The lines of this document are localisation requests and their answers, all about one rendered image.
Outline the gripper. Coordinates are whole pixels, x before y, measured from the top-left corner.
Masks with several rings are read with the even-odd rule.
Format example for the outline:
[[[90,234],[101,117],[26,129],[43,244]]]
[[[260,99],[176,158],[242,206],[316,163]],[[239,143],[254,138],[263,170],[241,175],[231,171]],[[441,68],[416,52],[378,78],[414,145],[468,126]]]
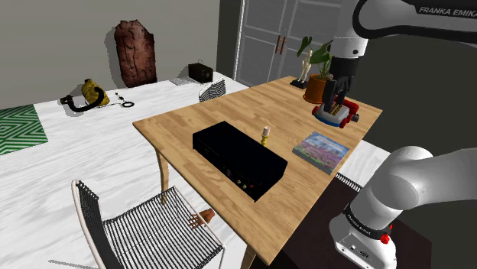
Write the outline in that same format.
[[[334,98],[336,103],[342,105],[345,97],[352,85],[353,77],[359,66],[359,58],[341,58],[333,57],[329,72],[333,75],[333,79],[328,79],[323,90],[323,111],[330,112]]]

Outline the potted green plant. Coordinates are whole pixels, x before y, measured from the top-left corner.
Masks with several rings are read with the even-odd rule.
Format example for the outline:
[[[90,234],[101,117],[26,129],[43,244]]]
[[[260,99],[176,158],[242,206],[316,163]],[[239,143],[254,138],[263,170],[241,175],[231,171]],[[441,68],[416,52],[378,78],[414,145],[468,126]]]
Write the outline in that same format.
[[[312,37],[303,38],[300,49],[297,51],[297,57],[299,57],[306,48],[313,50],[310,63],[311,66],[316,65],[319,69],[319,72],[312,73],[310,75],[305,93],[303,94],[303,98],[310,103],[320,104],[323,102],[322,96],[326,81],[333,77],[329,73],[331,60],[333,58],[332,54],[329,52],[329,48],[333,41],[328,41],[320,48],[314,50],[311,47],[312,39]]]

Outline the pale mannequin figure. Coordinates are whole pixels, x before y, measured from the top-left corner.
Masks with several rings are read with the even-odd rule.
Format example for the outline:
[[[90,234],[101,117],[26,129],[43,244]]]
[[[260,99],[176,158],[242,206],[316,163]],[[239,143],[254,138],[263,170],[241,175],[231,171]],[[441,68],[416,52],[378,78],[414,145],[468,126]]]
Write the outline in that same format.
[[[313,50],[309,49],[308,54],[302,60],[302,68],[301,68],[300,77],[298,79],[293,80],[290,83],[292,86],[295,86],[295,87],[300,88],[300,89],[305,89],[306,88],[306,86],[307,86],[306,78],[307,78],[307,74],[309,73],[310,68],[311,68],[310,58],[311,58],[312,54],[313,54]]]

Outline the book with landscape cover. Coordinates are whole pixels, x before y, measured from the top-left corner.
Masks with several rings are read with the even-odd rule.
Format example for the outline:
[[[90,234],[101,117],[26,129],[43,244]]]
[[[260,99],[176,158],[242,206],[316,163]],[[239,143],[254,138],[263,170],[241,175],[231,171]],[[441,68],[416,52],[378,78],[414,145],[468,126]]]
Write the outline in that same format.
[[[331,175],[344,156],[348,154],[349,148],[314,131],[295,146],[292,152],[324,173]]]

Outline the grey double door cabinet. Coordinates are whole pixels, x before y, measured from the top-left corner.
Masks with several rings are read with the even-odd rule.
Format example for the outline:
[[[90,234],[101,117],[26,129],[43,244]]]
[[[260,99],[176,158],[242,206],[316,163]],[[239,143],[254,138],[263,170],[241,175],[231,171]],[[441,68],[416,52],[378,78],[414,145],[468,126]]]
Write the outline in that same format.
[[[298,78],[304,37],[317,49],[336,35],[345,0],[244,0],[234,79],[256,86],[285,76]]]

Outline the wooden table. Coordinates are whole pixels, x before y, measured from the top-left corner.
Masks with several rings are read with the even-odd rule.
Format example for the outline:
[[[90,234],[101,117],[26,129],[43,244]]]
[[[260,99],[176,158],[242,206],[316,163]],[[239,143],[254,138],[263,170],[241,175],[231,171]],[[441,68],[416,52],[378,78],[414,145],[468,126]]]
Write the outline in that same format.
[[[246,243],[239,269],[249,269],[255,258],[271,264],[333,179],[293,154],[293,147],[318,131],[354,151],[381,114],[361,102],[358,122],[325,125],[312,116],[313,104],[291,80],[276,79],[133,124],[156,150],[161,189],[167,190],[173,167]],[[267,147],[288,162],[283,177],[257,202],[193,149],[193,133],[221,121],[256,141],[264,127],[271,127]]]

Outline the black flat electronics box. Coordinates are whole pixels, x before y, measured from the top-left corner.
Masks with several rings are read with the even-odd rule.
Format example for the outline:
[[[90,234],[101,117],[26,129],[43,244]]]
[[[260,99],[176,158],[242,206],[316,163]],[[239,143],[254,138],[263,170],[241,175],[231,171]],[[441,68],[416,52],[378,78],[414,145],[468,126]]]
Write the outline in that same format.
[[[258,201],[284,175],[287,161],[226,121],[192,135],[193,149]]]

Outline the small black case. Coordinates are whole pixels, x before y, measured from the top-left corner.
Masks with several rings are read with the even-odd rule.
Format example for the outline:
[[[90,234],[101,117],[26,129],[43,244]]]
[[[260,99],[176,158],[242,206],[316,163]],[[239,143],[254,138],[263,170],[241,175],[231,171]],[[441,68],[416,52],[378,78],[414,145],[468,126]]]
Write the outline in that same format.
[[[210,83],[213,81],[213,68],[203,64],[201,59],[196,63],[188,65],[188,77],[197,81],[198,83]]]

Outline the grey patterned mat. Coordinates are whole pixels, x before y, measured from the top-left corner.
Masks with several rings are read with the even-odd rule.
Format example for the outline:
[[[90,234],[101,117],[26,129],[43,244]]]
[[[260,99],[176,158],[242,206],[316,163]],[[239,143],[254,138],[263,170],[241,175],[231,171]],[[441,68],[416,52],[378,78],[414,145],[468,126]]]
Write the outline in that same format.
[[[191,79],[188,76],[173,78],[173,79],[170,79],[170,82],[176,86],[182,86],[182,85],[191,84],[191,83],[198,84],[196,80]]]

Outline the small brown wooden toy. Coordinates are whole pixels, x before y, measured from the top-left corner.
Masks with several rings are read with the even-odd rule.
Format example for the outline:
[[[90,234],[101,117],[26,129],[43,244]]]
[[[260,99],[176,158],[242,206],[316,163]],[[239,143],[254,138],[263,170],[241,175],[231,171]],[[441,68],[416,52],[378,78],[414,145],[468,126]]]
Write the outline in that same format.
[[[189,226],[191,228],[198,228],[204,223],[209,224],[214,216],[215,212],[212,208],[203,210],[199,213],[194,213],[189,219]]]

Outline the yellow vacuum cleaner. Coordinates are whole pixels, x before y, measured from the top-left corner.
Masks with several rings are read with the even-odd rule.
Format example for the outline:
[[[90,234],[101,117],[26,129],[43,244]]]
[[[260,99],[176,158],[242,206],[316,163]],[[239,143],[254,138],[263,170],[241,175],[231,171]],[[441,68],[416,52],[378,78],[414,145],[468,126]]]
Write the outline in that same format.
[[[81,88],[83,97],[88,102],[88,105],[83,107],[76,107],[74,105],[73,97],[67,95],[60,99],[62,105],[68,105],[73,112],[85,112],[96,107],[109,104],[109,97],[105,91],[99,87],[97,83],[94,83],[91,79],[85,79]]]

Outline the green patterned rug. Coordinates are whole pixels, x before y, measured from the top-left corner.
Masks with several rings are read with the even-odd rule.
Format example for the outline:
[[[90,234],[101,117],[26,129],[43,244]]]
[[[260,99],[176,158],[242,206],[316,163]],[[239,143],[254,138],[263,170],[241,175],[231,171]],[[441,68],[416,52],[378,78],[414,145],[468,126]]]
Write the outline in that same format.
[[[33,104],[0,110],[0,156],[47,142]]]

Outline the brown carved wall slab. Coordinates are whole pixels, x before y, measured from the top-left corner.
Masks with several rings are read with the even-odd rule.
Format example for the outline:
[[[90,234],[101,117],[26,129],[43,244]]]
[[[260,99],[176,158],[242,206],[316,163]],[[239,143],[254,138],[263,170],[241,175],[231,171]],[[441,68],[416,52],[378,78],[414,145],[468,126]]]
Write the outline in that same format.
[[[120,21],[114,38],[124,84],[133,88],[156,83],[154,35],[138,20]]]

